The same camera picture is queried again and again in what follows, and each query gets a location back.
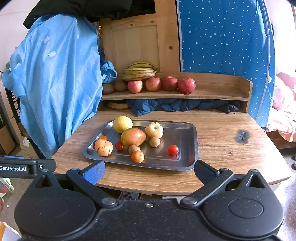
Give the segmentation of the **small orange tangerine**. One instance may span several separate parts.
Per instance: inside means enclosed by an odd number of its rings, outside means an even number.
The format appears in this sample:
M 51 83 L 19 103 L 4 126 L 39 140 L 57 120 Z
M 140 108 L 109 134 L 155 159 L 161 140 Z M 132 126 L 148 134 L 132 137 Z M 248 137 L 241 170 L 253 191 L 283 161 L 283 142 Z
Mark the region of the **small orange tangerine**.
M 102 136 L 100 136 L 98 139 L 99 139 L 99 140 L 107 140 L 107 136 L 102 135 Z
M 145 159 L 144 153 L 142 151 L 134 151 L 131 155 L 133 162 L 142 163 Z

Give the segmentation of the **cherry tomato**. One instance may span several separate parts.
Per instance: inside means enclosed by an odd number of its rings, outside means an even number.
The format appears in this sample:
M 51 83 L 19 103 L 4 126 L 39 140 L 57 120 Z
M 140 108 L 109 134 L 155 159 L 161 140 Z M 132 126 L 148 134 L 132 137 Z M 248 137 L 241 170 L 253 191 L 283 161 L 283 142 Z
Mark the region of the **cherry tomato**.
M 115 143 L 115 148 L 118 150 L 118 151 L 122 151 L 124 149 L 124 145 L 121 141 L 118 141 Z
M 179 153 L 179 148 L 177 145 L 170 145 L 168 148 L 168 152 L 170 155 L 176 155 Z

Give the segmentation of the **small brown longan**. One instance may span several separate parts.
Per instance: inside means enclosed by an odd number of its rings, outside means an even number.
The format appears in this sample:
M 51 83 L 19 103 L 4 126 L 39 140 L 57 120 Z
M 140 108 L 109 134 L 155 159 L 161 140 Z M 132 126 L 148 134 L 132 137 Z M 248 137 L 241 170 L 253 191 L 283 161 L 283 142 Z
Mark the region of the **small brown longan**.
M 152 137 L 149 139 L 149 144 L 152 148 L 156 148 L 161 144 L 161 140 L 157 137 Z
M 140 147 L 136 145 L 131 145 L 128 148 L 128 152 L 132 155 L 134 151 L 140 151 Z

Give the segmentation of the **orange mango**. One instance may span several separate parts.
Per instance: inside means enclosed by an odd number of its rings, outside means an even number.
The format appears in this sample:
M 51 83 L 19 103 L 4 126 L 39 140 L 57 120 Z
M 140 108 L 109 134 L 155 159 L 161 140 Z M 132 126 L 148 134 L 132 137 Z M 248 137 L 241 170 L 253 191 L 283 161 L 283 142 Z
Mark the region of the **orange mango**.
M 124 146 L 129 147 L 131 145 L 140 146 L 147 136 L 144 131 L 138 128 L 129 128 L 121 134 L 121 142 Z

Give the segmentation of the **yellow lemon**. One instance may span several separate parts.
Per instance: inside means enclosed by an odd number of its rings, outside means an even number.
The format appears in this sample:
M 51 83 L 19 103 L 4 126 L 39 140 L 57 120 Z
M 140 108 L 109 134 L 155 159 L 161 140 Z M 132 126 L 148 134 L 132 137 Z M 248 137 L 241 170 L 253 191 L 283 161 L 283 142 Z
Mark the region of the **yellow lemon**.
M 119 116 L 113 121 L 113 128 L 118 133 L 123 133 L 125 130 L 132 128 L 133 122 L 127 116 Z

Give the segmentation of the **metal tray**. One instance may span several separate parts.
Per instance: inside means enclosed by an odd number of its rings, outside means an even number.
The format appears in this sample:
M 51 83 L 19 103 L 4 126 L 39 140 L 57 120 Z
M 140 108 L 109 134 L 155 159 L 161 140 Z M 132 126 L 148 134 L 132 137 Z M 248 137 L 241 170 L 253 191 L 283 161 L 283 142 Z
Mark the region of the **metal tray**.
M 112 144 L 120 141 L 121 134 L 113 128 L 113 121 L 106 122 L 84 147 L 83 155 L 90 160 L 102 160 L 106 163 L 136 166 L 143 168 L 168 170 L 168 171 L 189 171 L 194 168 L 195 162 L 199 159 L 197 130 L 191 123 L 160 121 L 164 128 L 164 135 L 161 144 L 152 148 L 149 140 L 145 140 L 140 145 L 140 150 L 144 153 L 145 159 L 142 163 L 131 160 L 128 148 L 122 151 L 113 148 L 112 153 L 107 157 L 102 157 L 94 150 L 94 144 L 102 135 L 107 136 L 107 140 Z M 170 145 L 177 145 L 179 153 L 170 155 L 168 148 Z

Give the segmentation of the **flat bread under shelf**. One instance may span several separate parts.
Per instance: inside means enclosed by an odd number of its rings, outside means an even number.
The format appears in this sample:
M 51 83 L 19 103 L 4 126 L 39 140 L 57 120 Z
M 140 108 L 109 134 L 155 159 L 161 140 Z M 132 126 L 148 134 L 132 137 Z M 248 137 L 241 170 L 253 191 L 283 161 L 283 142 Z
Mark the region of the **flat bread under shelf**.
M 107 106 L 113 110 L 125 110 L 129 108 L 127 103 L 119 103 L 119 102 L 112 102 L 112 101 L 108 101 Z

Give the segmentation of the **dark blue jacket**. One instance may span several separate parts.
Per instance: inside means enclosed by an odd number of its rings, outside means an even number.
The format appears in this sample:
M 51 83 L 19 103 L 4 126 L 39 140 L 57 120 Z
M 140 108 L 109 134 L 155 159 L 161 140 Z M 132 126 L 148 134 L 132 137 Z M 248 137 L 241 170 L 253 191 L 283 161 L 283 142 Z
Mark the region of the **dark blue jacket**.
M 223 113 L 238 112 L 240 101 L 210 100 L 210 99 L 134 99 L 126 101 L 128 107 L 136 116 L 161 111 L 189 111 L 192 109 L 216 109 Z

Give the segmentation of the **kiwi left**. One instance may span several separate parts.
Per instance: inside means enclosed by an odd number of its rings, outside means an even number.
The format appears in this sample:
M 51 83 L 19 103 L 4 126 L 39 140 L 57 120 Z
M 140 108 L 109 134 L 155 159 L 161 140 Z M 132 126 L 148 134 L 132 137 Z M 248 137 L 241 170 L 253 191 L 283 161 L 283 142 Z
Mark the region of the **kiwi left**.
M 111 94 L 115 90 L 114 85 L 111 83 L 103 84 L 103 95 Z

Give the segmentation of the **pink bedding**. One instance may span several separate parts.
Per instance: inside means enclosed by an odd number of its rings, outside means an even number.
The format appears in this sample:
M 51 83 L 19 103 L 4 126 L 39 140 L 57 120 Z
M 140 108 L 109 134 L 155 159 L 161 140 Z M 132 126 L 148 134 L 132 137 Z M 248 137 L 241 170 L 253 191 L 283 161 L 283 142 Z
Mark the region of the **pink bedding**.
M 272 108 L 267 132 L 278 132 L 288 142 L 295 142 L 295 73 L 278 73 L 274 80 Z

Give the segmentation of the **red apple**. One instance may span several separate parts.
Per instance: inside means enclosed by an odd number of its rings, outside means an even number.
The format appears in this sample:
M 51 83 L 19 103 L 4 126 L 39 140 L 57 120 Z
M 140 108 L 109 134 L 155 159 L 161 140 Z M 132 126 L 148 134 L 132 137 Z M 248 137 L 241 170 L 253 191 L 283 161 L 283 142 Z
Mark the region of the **red apple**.
M 185 78 L 178 81 L 178 89 L 182 93 L 191 94 L 196 88 L 196 82 L 192 78 Z
M 131 93 L 139 93 L 143 89 L 143 82 L 141 80 L 129 81 L 127 88 Z
M 175 91 L 178 88 L 178 80 L 173 76 L 164 76 L 161 85 L 165 91 Z
M 161 88 L 161 79 L 159 77 L 151 77 L 145 81 L 145 88 L 148 91 L 154 92 Z

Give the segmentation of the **light blue cloth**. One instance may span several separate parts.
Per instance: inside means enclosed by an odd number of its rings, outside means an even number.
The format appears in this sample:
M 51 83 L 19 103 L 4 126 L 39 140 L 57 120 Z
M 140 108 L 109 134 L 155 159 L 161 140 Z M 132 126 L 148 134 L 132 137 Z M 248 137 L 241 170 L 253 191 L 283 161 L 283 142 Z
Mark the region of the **light blue cloth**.
M 117 77 L 97 29 L 77 16 L 38 18 L 9 65 L 3 85 L 20 100 L 21 124 L 46 158 L 96 114 L 102 85 Z

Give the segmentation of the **bunch of bananas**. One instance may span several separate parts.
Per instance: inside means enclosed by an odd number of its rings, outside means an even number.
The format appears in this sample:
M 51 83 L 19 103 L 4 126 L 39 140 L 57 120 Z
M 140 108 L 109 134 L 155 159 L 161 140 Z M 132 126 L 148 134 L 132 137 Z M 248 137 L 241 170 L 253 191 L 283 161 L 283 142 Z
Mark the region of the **bunch of bananas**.
M 157 68 L 151 63 L 140 61 L 131 64 L 124 70 L 122 79 L 124 81 L 143 80 L 156 75 Z

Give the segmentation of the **wooden board panel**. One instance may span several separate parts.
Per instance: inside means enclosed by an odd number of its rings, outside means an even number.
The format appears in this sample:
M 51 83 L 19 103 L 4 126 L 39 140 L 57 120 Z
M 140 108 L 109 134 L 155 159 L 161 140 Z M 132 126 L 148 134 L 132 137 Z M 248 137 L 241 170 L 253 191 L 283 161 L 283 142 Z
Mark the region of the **wooden board panel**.
M 121 20 L 101 19 L 105 58 L 119 75 L 132 63 L 151 63 L 159 72 L 180 71 L 175 1 L 155 1 L 155 12 Z

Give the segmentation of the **black cloth on top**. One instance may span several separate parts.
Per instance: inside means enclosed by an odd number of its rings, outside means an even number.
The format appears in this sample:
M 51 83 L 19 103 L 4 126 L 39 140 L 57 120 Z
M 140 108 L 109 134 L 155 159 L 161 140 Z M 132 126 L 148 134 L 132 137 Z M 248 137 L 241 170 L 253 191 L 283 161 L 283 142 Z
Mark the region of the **black cloth on top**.
M 33 23 L 45 15 L 83 16 L 92 23 L 101 18 L 120 20 L 131 16 L 154 14 L 154 1 L 131 0 L 41 0 L 31 10 L 23 25 L 30 29 Z

